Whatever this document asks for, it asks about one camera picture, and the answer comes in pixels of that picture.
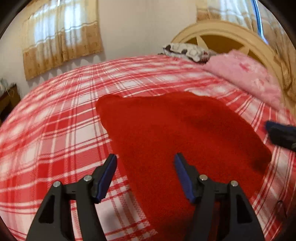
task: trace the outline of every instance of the white wall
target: white wall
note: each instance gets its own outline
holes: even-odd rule
[[[79,66],[162,52],[179,31],[196,21],[194,0],[99,0],[104,52],[69,61],[26,81],[20,12],[0,39],[0,78],[16,82],[23,97],[38,84]]]

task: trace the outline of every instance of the red blanket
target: red blanket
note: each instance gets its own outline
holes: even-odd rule
[[[252,127],[219,100],[175,92],[154,97],[101,97],[96,111],[123,162],[155,239],[183,240],[194,206],[185,198],[173,158],[182,152],[200,174],[237,180],[248,197],[271,160]]]

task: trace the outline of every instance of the checkered bedspread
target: checkered bedspread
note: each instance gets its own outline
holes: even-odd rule
[[[72,70],[39,85],[13,110],[0,129],[0,216],[13,235],[25,240],[34,214],[55,180],[76,182],[112,153],[108,134],[95,111],[100,96],[154,96],[172,91],[191,91],[221,100],[250,123],[272,151],[262,189],[250,200],[266,240],[271,240],[282,221],[276,202],[283,200],[288,209],[292,204],[295,154],[269,142],[264,122],[271,119],[294,124],[293,118],[197,64],[160,55]],[[76,240],[82,240],[74,202],[71,210]],[[96,210],[108,240],[143,240],[156,233],[121,168]]]

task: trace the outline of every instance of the pillow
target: pillow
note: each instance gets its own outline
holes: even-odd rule
[[[206,63],[211,56],[216,55],[213,50],[205,50],[195,44],[170,43],[163,47],[165,55],[189,59],[196,63]]]
[[[276,110],[284,107],[277,80],[259,62],[237,50],[212,57],[202,68],[228,80]]]

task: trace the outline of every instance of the pink pillow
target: pink pillow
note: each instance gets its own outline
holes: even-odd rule
[[[237,50],[211,57],[202,68],[223,77],[276,110],[284,107],[277,79],[259,62]]]

